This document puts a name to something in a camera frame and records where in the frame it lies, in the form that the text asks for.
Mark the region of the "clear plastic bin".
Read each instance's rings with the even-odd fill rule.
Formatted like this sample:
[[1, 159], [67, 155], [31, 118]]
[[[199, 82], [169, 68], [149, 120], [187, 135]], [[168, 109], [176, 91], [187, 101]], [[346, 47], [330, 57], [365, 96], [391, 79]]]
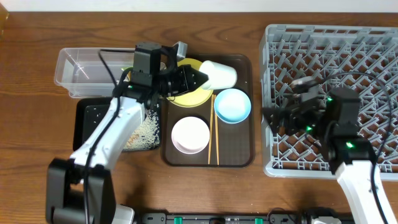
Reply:
[[72, 98], [109, 97], [114, 83], [98, 56], [99, 48], [64, 48], [59, 52], [54, 82]]

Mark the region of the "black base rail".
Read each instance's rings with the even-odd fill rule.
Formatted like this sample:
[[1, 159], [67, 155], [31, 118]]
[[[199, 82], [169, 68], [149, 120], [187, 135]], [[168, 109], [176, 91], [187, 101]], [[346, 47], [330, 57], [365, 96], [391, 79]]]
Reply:
[[192, 215], [192, 214], [175, 214], [170, 215], [166, 213], [146, 213], [141, 215], [139, 218], [135, 218], [133, 223], [145, 223], [145, 224], [157, 224], [157, 223], [181, 223], [181, 224], [189, 224], [189, 223], [197, 223], [197, 224], [206, 224], [206, 223], [315, 223], [318, 220], [320, 223], [331, 222], [331, 223], [354, 223], [352, 217], [331, 217], [327, 218], [323, 217], [310, 217], [308, 215], [300, 215], [299, 217], [293, 214], [288, 213], [271, 213], [269, 215]]

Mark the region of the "white cup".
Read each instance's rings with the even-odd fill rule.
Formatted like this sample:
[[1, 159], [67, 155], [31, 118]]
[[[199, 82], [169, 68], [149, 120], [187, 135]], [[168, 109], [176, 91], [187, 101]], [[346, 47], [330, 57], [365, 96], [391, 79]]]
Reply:
[[237, 71], [233, 67], [210, 60], [204, 61], [199, 71], [208, 75], [208, 81], [201, 86], [204, 90], [232, 88], [237, 82]]

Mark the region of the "yellow plate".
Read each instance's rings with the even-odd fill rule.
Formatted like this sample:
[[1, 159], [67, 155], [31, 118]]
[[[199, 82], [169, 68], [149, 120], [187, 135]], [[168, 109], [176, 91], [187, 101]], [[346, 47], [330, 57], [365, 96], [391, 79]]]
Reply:
[[[185, 58], [177, 63], [177, 65], [191, 65], [192, 68], [199, 70], [202, 62], [193, 58]], [[183, 108], [193, 108], [200, 106], [205, 103], [209, 98], [211, 98], [213, 90], [204, 90], [198, 88], [193, 92], [186, 93], [181, 96], [171, 96], [167, 99], [174, 105]]]

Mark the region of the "grey dishwasher rack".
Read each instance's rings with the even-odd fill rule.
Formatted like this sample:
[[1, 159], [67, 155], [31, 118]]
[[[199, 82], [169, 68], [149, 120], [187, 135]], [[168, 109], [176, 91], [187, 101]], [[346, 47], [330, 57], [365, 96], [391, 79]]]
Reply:
[[326, 79], [320, 101], [336, 86], [358, 92], [360, 134], [379, 153], [381, 179], [397, 180], [397, 29], [271, 24], [259, 45], [262, 106], [288, 103], [291, 83]]

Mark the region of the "white bowl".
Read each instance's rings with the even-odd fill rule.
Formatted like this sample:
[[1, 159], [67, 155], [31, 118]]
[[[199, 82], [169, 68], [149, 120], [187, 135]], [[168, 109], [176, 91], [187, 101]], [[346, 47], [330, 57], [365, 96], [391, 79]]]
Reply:
[[204, 120], [187, 116], [175, 123], [171, 140], [181, 153], [197, 154], [207, 147], [210, 141], [210, 129]]

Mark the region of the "left wooden chopstick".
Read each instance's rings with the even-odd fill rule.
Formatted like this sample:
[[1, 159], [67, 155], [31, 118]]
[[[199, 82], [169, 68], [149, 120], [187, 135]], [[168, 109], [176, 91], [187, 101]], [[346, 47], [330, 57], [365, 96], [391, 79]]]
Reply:
[[210, 162], [211, 162], [211, 148], [212, 148], [212, 136], [213, 136], [214, 100], [215, 100], [215, 95], [211, 95], [211, 107], [210, 107], [210, 138], [209, 138], [209, 144], [208, 144], [208, 165], [210, 165]]

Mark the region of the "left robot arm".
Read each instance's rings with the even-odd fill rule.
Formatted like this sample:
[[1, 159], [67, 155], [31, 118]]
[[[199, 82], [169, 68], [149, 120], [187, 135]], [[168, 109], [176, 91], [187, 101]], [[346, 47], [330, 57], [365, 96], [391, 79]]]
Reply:
[[133, 65], [119, 79], [113, 77], [112, 100], [91, 136], [69, 159], [54, 159], [47, 169], [47, 223], [133, 223], [134, 210], [116, 203], [111, 171], [146, 110], [159, 98], [198, 89], [208, 75], [190, 65], [178, 65], [187, 44], [173, 46], [140, 42], [130, 53]]

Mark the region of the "brown serving tray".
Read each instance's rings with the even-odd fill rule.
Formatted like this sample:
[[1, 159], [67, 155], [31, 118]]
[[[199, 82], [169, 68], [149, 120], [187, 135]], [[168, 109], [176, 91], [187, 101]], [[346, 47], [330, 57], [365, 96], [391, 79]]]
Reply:
[[[211, 60], [233, 67], [237, 71], [235, 88], [245, 92], [252, 99], [252, 65], [241, 54], [190, 54], [190, 58], [204, 62]], [[194, 108], [183, 108], [166, 101], [162, 104], [162, 147], [161, 155], [170, 166], [185, 167], [245, 167], [255, 156], [254, 117], [252, 114], [238, 124], [227, 124], [218, 118], [220, 165], [216, 161], [215, 130], [212, 136], [211, 162], [208, 165], [208, 146], [197, 154], [183, 154], [171, 140], [174, 124], [187, 116], [195, 116], [210, 125], [211, 100]]]

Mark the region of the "light blue bowl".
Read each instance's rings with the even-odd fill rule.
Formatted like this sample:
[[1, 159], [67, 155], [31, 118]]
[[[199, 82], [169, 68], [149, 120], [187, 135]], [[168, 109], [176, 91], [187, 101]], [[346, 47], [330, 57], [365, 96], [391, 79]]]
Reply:
[[227, 124], [244, 121], [251, 113], [251, 100], [242, 90], [229, 88], [217, 94], [214, 102], [217, 117]]

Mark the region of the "spilled rice pile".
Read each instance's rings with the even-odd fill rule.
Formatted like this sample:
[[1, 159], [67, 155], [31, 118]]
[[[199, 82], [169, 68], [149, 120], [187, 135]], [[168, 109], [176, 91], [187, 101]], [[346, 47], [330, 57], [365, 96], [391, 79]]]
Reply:
[[123, 151], [146, 151], [160, 146], [160, 109], [149, 110], [144, 122], [133, 132]]

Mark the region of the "black plastic tray bin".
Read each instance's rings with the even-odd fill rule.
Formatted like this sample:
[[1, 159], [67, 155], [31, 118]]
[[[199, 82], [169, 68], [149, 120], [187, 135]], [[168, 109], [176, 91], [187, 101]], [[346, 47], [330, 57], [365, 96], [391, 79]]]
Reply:
[[73, 137], [73, 150], [79, 149], [91, 136], [99, 123], [103, 120], [110, 106], [110, 97], [106, 98], [84, 98], [76, 105], [75, 129]]

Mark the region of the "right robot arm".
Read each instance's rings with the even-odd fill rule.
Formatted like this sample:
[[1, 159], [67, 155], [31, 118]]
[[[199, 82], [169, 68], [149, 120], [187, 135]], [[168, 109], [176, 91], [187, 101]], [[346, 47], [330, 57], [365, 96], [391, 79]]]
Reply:
[[321, 84], [310, 77], [295, 80], [293, 103], [263, 108], [264, 120], [274, 134], [305, 132], [319, 140], [319, 152], [342, 188], [356, 223], [397, 223], [382, 186], [379, 156], [370, 141], [359, 135], [359, 94], [335, 87], [321, 107]]

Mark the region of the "right wooden chopstick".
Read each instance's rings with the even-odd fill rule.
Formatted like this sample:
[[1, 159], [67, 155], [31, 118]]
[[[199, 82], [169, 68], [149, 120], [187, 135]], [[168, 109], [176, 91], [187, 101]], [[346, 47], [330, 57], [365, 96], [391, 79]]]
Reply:
[[[215, 99], [216, 95], [213, 95], [213, 107], [214, 107], [214, 112], [215, 112]], [[217, 165], [220, 165], [220, 154], [219, 154], [219, 134], [218, 134], [218, 116], [215, 112], [215, 138], [216, 138], [216, 161]]]

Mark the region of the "green snack wrapper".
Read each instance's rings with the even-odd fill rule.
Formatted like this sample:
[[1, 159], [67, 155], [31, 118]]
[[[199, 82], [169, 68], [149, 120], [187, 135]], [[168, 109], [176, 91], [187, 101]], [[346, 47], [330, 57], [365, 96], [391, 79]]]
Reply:
[[132, 67], [122, 68], [122, 71], [123, 72], [120, 80], [124, 82], [129, 82], [131, 80]]

